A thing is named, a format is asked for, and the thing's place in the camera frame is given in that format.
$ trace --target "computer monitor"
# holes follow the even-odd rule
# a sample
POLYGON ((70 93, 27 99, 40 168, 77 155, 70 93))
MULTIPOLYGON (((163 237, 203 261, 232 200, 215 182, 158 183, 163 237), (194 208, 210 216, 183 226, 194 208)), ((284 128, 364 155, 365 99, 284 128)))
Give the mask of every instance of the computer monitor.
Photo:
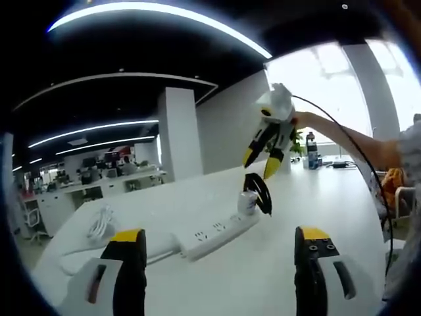
POLYGON ((104 161, 106 163, 115 163, 120 160, 120 153, 118 151, 112 151, 104 154, 104 161))
POLYGON ((83 165, 85 168, 90 168, 90 167, 93 167, 93 166, 95 166, 96 164, 97 164, 97 159, 96 159, 95 157, 85 158, 85 159, 82 161, 82 165, 83 165))

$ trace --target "black cable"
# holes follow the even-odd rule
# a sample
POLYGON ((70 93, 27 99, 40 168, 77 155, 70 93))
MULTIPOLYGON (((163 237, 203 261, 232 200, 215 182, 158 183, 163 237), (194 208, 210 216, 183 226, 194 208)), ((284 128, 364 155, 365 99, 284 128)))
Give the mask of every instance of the black cable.
POLYGON ((387 204, 387 200, 386 200, 386 196, 384 194, 384 190, 382 188, 382 182, 379 179, 379 176, 376 173, 375 168, 373 167, 373 165, 371 164, 371 162, 368 160, 367 156, 362 152, 360 146, 358 146, 358 144, 354 141, 354 139, 347 133, 347 131, 344 129, 344 127, 342 125, 340 125, 340 123, 338 123, 336 121, 336 119, 334 119, 329 113, 327 113, 325 110, 323 110, 321 107, 319 107, 318 105, 314 104, 313 102, 304 99, 303 97, 299 97, 297 95, 293 95, 293 97, 300 99, 302 101, 305 101, 309 104, 311 104, 312 106, 316 107, 317 109, 321 110, 324 114, 326 114, 332 121, 334 121, 338 127, 341 129, 341 131, 349 138, 349 140, 351 141, 351 143, 355 146, 355 148, 359 151, 359 153, 361 154, 361 156, 364 158, 364 160, 367 162, 367 165, 370 167, 371 171, 373 172, 374 178, 376 179, 376 182, 378 183, 378 186, 380 188, 380 193, 382 194, 382 198, 384 200, 384 205, 386 208, 386 217, 389 221, 389 229, 390 229, 390 251, 389 251, 389 257, 387 258, 387 265, 386 265, 386 275, 389 272, 389 268, 392 262, 392 251, 393 251, 393 225, 392 225, 392 220, 391 220, 391 212, 389 209, 389 205, 387 204))
POLYGON ((269 189, 263 179, 257 173, 247 173, 245 175, 243 191, 255 191, 259 195, 257 205, 264 214, 272 216, 272 198, 269 189))

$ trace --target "floor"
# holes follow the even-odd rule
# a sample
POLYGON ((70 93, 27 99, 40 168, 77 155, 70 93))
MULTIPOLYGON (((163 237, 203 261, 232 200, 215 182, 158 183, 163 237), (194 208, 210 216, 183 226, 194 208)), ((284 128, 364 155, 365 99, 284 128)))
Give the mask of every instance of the floor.
POLYGON ((51 239, 50 237, 42 236, 39 244, 36 241, 30 242, 27 239, 23 239, 20 234, 17 234, 15 235, 15 240, 24 266, 31 271, 36 266, 38 259, 51 239))

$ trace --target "person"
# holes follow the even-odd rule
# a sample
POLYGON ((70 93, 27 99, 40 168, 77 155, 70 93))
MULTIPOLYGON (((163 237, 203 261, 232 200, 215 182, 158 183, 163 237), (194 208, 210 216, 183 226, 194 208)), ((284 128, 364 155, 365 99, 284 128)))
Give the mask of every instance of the person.
MULTIPOLYGON (((308 112, 297 112, 297 129, 313 128, 345 148, 361 161, 364 159, 340 127, 327 119, 308 112)), ((403 285, 410 263, 416 259, 421 241, 421 121, 416 121, 408 130, 401 132, 396 140, 379 141, 344 127, 361 148, 374 168, 387 170, 403 168, 416 188, 417 208, 410 215, 410 229, 404 249, 392 264, 386 278, 384 300, 390 299, 403 285)))
POLYGON ((137 171, 137 167, 133 163, 130 162, 128 156, 124 156, 123 160, 124 160, 124 166, 121 167, 121 169, 125 175, 133 174, 137 171))

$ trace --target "white power strip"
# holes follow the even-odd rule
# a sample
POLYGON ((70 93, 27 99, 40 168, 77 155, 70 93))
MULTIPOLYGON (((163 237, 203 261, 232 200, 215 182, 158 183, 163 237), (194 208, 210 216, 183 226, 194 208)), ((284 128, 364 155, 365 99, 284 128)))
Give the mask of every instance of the white power strip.
POLYGON ((259 221, 259 212, 253 215, 235 213, 210 224, 187 228, 175 234, 184 256, 197 260, 227 244, 259 221))

